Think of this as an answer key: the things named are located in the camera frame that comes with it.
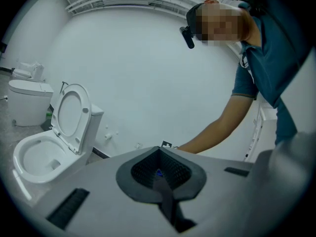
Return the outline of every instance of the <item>toilet bowl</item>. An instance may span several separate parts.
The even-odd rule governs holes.
[[[9,115],[15,125],[32,126],[45,122],[54,92],[49,84],[11,80],[8,88]]]
[[[54,109],[52,129],[27,137],[15,147],[13,162],[19,176],[43,184],[76,172],[92,153],[102,115],[83,86],[67,86]]]
[[[27,81],[43,81],[41,76],[43,74],[44,66],[38,62],[34,64],[28,64],[21,62],[20,67],[22,69],[15,69],[12,73],[12,78],[15,80],[27,80]]]

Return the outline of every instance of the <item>teal shirt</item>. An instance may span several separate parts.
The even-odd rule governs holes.
[[[280,95],[298,72],[297,60],[303,64],[311,46],[291,12],[278,0],[267,0],[267,10],[283,25],[295,52],[276,22],[265,13],[253,15],[249,4],[242,2],[261,33],[261,47],[242,41],[242,53],[247,57],[247,69],[238,66],[232,95],[255,97],[260,91],[267,102],[277,108],[276,144],[297,132],[295,124]]]

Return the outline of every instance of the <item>neck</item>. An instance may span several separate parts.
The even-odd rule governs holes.
[[[243,32],[240,40],[246,41],[250,45],[255,45],[261,47],[261,35],[260,30],[249,14],[248,11],[242,10],[243,17]]]

